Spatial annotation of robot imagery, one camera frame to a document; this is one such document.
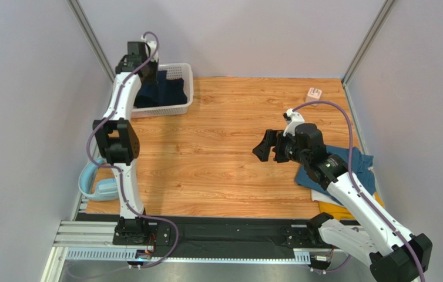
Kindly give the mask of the navy blue t shirt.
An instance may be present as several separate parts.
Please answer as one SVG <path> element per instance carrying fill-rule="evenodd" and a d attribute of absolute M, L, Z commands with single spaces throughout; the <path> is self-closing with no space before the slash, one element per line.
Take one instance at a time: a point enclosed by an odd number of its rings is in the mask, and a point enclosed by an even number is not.
<path fill-rule="evenodd" d="M 135 98 L 135 108 L 176 106 L 187 103 L 184 79 L 167 79 L 166 75 L 167 71 L 161 70 L 158 73 L 156 85 L 142 85 Z"/>

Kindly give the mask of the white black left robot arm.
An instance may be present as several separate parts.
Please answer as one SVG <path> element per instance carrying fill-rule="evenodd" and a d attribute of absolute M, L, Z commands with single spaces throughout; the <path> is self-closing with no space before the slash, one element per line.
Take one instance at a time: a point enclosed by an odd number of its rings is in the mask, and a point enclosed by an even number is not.
<path fill-rule="evenodd" d="M 91 139 L 115 176 L 120 214 L 114 231 L 114 245 L 146 245 L 152 235 L 149 217 L 140 198 L 136 162 L 140 142 L 131 125 L 136 96 L 142 85 L 157 82 L 158 41 L 128 42 L 127 54 L 116 67 L 110 105 L 101 120 L 95 120 Z"/>

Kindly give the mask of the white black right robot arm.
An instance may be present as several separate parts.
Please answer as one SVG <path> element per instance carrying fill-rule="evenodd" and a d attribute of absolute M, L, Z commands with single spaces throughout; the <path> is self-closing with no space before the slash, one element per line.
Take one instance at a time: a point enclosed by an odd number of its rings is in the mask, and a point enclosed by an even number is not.
<path fill-rule="evenodd" d="M 347 163 L 330 153 L 322 132 L 313 123 L 301 123 L 291 131 L 267 130 L 253 149 L 261 162 L 275 153 L 274 161 L 294 161 L 354 216 L 361 234 L 344 226 L 332 215 L 321 213 L 307 227 L 319 241 L 339 247 L 369 267 L 376 281 L 424 281 L 432 251 L 431 240 L 415 235 L 367 193 Z"/>

